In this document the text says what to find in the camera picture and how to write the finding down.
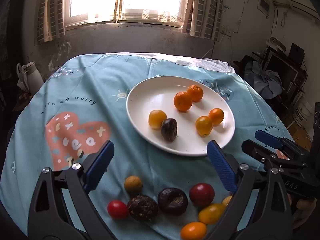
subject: light blue tablecloth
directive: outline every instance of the light blue tablecloth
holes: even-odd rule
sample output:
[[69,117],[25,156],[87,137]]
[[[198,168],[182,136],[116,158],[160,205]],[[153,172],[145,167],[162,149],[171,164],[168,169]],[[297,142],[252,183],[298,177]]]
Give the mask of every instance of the light blue tablecloth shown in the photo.
[[[142,193],[156,200],[165,187],[178,187],[188,194],[199,182],[215,189],[214,202],[220,203],[228,192],[223,188],[208,158],[188,158],[159,150],[146,142],[128,120],[125,103],[129,91],[144,79],[156,75],[174,75],[199,81],[227,101],[234,113],[236,131],[224,151],[240,163],[258,169],[259,163],[242,153],[241,143],[254,139],[256,130],[291,138],[288,131],[265,101],[238,75],[182,66],[160,59],[137,56],[93,54],[69,60],[54,73],[19,116],[9,143],[0,183],[0,199],[14,222],[27,234],[28,210],[41,169],[68,168],[82,149],[95,152],[106,140],[115,144],[115,155],[108,172],[90,198],[99,214],[118,239],[180,239],[181,228],[197,220],[191,204],[180,217],[161,212],[153,222],[129,218],[113,221],[106,210],[109,201],[125,203],[129,196],[123,182],[139,176]],[[68,191],[64,192],[74,224],[83,229]],[[239,224],[243,228],[252,210],[256,192]]]

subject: hand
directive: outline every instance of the hand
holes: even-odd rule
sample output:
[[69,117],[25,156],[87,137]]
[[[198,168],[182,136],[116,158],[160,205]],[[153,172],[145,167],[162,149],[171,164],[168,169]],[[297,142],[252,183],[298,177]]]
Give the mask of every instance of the hand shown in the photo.
[[[288,194],[289,203],[292,204],[291,196]],[[303,225],[314,209],[316,208],[317,199],[299,199],[297,202],[297,211],[293,214],[293,228],[298,228]]]

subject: clothing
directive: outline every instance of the clothing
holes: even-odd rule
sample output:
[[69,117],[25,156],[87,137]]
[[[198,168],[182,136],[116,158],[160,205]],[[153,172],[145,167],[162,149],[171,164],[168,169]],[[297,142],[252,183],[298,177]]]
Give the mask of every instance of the clothing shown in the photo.
[[272,99],[282,94],[282,83],[277,72],[266,70],[256,61],[245,66],[244,80],[257,91],[263,99]]

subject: wall outlet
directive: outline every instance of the wall outlet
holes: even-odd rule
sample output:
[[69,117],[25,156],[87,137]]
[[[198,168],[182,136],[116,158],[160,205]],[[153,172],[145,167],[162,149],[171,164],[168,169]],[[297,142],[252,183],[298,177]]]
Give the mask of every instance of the wall outlet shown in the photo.
[[226,34],[226,33],[227,33],[227,27],[224,26],[224,25],[221,25],[221,27],[220,27],[220,32],[221,32],[222,34]]
[[230,28],[230,27],[228,27],[228,28],[227,28],[227,31],[226,31],[226,35],[229,36],[229,37],[232,37],[232,35],[233,35],[233,29]]

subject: red cherry tomato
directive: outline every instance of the red cherry tomato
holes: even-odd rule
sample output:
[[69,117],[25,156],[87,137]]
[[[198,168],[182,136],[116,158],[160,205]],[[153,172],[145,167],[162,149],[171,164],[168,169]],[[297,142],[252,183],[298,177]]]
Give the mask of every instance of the red cherry tomato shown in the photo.
[[214,198],[214,189],[210,184],[198,183],[190,189],[189,197],[195,206],[207,206]]
[[108,204],[108,213],[112,219],[123,219],[129,215],[127,205],[120,200],[113,200]]

